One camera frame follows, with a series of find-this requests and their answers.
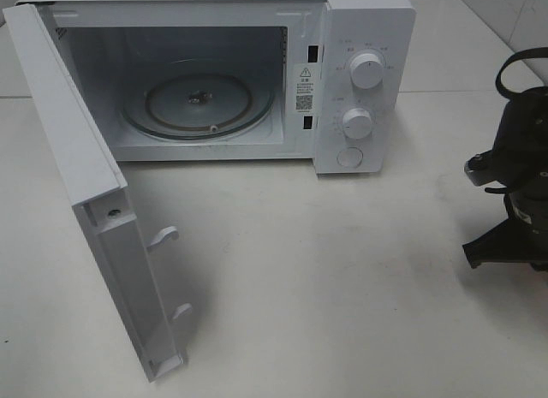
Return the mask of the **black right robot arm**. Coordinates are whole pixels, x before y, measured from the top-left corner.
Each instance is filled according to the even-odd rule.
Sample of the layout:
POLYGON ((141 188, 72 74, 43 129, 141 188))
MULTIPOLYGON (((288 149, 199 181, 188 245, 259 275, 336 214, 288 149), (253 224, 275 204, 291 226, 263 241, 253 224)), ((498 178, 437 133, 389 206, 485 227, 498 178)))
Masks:
POLYGON ((508 218, 462 246, 468 263, 523 263, 547 270, 547 89, 509 99, 492 148, 464 165, 468 179, 501 195, 508 218))

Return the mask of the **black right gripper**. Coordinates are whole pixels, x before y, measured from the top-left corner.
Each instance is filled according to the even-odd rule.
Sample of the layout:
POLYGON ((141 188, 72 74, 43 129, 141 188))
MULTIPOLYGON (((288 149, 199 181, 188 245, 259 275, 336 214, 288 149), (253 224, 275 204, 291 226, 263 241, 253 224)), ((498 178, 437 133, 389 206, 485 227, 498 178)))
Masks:
POLYGON ((547 182, 532 181, 510 193, 504 203, 509 218, 462 246, 468 264, 524 263, 547 269, 547 182))

